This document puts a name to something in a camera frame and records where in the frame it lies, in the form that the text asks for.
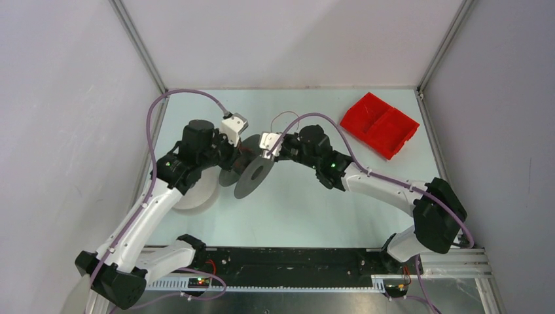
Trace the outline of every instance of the white table surface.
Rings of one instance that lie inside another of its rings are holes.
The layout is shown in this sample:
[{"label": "white table surface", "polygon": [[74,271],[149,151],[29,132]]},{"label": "white table surface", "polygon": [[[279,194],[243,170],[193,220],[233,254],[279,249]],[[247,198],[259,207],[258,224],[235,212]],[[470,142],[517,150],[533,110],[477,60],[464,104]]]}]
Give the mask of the white table surface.
[{"label": "white table surface", "polygon": [[[229,111],[249,121],[243,134],[268,131],[270,121],[282,111],[297,114],[320,112],[339,122],[343,114],[367,92],[398,108],[420,123],[413,138],[392,160],[348,135],[358,159],[381,173],[407,179],[431,181],[438,176],[435,159],[413,90],[213,90]],[[183,127],[193,119],[212,121],[219,127],[221,111],[208,98],[192,94],[170,97],[156,158],[180,140]],[[282,131],[294,115],[285,114],[274,123]],[[307,118],[301,127],[320,124],[334,149],[347,150],[336,130],[325,120]],[[240,247],[381,247],[394,232],[412,224],[412,218],[368,196],[328,190],[314,170],[293,162],[277,163],[266,180],[248,197],[237,200],[234,186],[219,187],[216,202],[198,215],[171,210],[148,240],[149,245],[169,245],[176,237],[190,234],[211,246]]]}]

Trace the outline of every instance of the metal corner post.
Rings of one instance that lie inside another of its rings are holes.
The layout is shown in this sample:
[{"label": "metal corner post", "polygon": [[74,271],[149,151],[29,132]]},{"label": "metal corner post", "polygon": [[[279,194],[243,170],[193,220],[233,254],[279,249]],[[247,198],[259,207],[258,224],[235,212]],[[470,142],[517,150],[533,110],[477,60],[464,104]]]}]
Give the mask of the metal corner post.
[{"label": "metal corner post", "polygon": [[441,41],[441,44],[439,45],[435,55],[433,56],[432,61],[428,65],[428,68],[426,69],[424,76],[422,76],[422,79],[418,84],[418,91],[420,93],[422,93],[426,89],[426,86],[428,85],[438,65],[440,64],[443,57],[445,57],[445,53],[453,43],[453,40],[455,39],[456,35],[459,33],[462,25],[469,17],[470,12],[472,11],[472,9],[474,8],[474,5],[477,2],[478,2],[477,0],[464,0],[461,3],[461,6],[459,7],[459,10],[455,14],[455,17],[451,22],[451,25],[449,25],[449,29],[447,30],[447,33],[443,37],[443,40]]},{"label": "metal corner post", "polygon": [[147,71],[149,72],[152,80],[156,84],[158,91],[161,94],[166,92],[166,85],[164,84],[164,81],[162,81],[162,77],[160,76],[160,73],[158,72],[158,69],[154,64],[151,55],[149,54],[147,47],[145,46],[145,43],[141,39],[141,36],[139,35],[139,32],[137,31],[137,28],[135,27],[135,24],[133,23],[133,20],[131,19],[127,8],[124,5],[123,0],[110,0],[110,4],[112,4],[114,12],[118,16],[118,19],[125,29],[125,32],[129,36],[129,40],[131,40],[131,43],[137,50],[139,58],[141,58],[141,60],[145,64],[145,67],[147,68]]},{"label": "metal corner post", "polygon": [[445,158],[441,151],[439,140],[437,139],[435,128],[430,118],[430,112],[428,111],[428,108],[424,103],[422,94],[420,94],[417,90],[415,90],[414,93],[416,96],[416,100],[418,101],[418,108],[420,109],[422,120],[424,121],[424,128],[426,129],[426,134],[428,135],[428,140],[432,147],[432,153],[437,165],[437,171],[439,172],[439,176],[442,179],[449,181],[449,174],[445,166]]},{"label": "metal corner post", "polygon": [[[127,8],[125,7],[123,0],[110,0],[110,4],[114,9],[114,13],[117,15],[118,19],[120,20],[122,27],[124,28],[125,32],[129,36],[129,40],[135,47],[139,58],[145,65],[145,69],[147,70],[149,76],[152,78],[152,81],[156,85],[158,91],[161,94],[163,94],[168,89],[166,88],[166,85],[164,84],[164,81],[162,80],[162,77],[160,76],[160,73],[158,72],[158,69],[154,64],[154,61],[152,60],[152,57],[149,54],[147,47],[145,46],[145,43],[141,39],[141,36],[139,35],[139,32],[135,27],[135,24],[133,23],[133,20],[131,19],[131,16],[129,15]],[[151,130],[153,143],[156,143],[156,140],[158,139],[158,134],[160,133],[160,128],[162,127],[162,120],[164,119],[164,113],[166,113],[167,106],[168,106],[168,99],[166,98],[162,100],[162,103],[159,105],[158,110],[156,111],[156,116],[155,116],[156,118],[154,120],[154,123],[152,123],[152,130]],[[137,182],[135,184],[135,190],[134,190],[133,199],[131,200],[131,203],[134,203],[136,197],[140,194],[143,188],[143,183],[146,181],[146,177],[148,174],[149,164],[150,164],[150,158],[149,158],[149,152],[147,151],[143,158],[143,167],[142,167],[141,173],[139,174],[137,178]]]}]

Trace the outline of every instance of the white disc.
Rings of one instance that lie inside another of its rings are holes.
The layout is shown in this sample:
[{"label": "white disc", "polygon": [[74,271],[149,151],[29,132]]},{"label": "white disc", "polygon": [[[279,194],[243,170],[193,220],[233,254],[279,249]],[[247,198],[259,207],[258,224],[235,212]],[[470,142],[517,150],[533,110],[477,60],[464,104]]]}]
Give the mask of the white disc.
[{"label": "white disc", "polygon": [[180,213],[199,213],[210,208],[217,198],[220,168],[211,167],[202,172],[200,180],[173,206]]}]

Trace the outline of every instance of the black bracket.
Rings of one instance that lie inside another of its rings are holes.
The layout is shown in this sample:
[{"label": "black bracket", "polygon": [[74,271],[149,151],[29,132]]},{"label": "black bracket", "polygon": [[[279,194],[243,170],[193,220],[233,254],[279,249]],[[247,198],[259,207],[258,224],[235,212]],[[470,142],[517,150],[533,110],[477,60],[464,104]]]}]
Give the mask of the black bracket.
[{"label": "black bracket", "polygon": [[[434,178],[426,184],[427,192],[444,202],[463,222],[467,212],[445,180]],[[422,245],[436,253],[445,254],[456,238],[460,226],[440,205],[422,196],[415,201],[412,212],[414,217],[414,233]]]},{"label": "black bracket", "polygon": [[229,170],[239,155],[239,150],[211,122],[192,120],[183,128],[181,141],[156,162],[157,178],[185,195],[203,170],[215,166]]},{"label": "black bracket", "polygon": [[206,258],[206,244],[203,241],[184,234],[177,237],[179,241],[187,242],[194,249],[194,259],[191,263],[193,268],[202,268],[209,258]]},{"label": "black bracket", "polygon": [[[83,276],[92,272],[99,263],[96,253],[82,251],[75,259],[75,265]],[[117,270],[116,264],[110,266],[103,264],[92,284],[92,290],[121,309],[132,307],[143,295],[147,280],[146,270],[134,268],[131,273]]]},{"label": "black bracket", "polygon": [[318,181],[328,189],[344,191],[341,178],[352,158],[333,150],[328,135],[320,125],[305,126],[298,133],[285,136],[277,161],[292,160],[316,171]]}]

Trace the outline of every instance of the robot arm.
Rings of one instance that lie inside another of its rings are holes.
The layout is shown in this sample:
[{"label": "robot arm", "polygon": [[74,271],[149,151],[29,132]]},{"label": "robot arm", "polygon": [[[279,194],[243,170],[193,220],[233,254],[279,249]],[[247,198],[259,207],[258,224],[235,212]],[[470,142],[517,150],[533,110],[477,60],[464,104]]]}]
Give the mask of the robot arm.
[{"label": "robot arm", "polygon": [[[164,249],[141,255],[148,238],[166,213],[200,179],[201,172],[219,166],[231,169],[241,154],[239,135],[248,123],[238,114],[225,117],[221,130],[205,120],[190,121],[182,141],[156,162],[154,189],[143,203],[146,188],[119,227],[95,253],[81,252],[75,260],[81,275],[99,266],[92,289],[121,309],[133,306],[149,283],[191,265],[195,252],[204,249],[200,240],[182,235]],[[105,260],[99,259],[109,252]]]},{"label": "robot arm", "polygon": [[459,226],[435,202],[412,191],[424,190],[446,203],[464,221],[466,211],[460,204],[449,184],[439,178],[430,183],[397,179],[410,185],[403,188],[382,180],[375,171],[361,171],[351,156],[333,150],[329,137],[318,126],[306,126],[299,133],[287,134],[271,152],[279,137],[276,133],[264,133],[260,138],[262,157],[279,162],[292,160],[316,171],[320,183],[329,189],[362,193],[399,208],[413,217],[414,225],[393,234],[382,248],[384,264],[390,269],[400,267],[410,257],[433,251],[447,253],[459,232]]}]

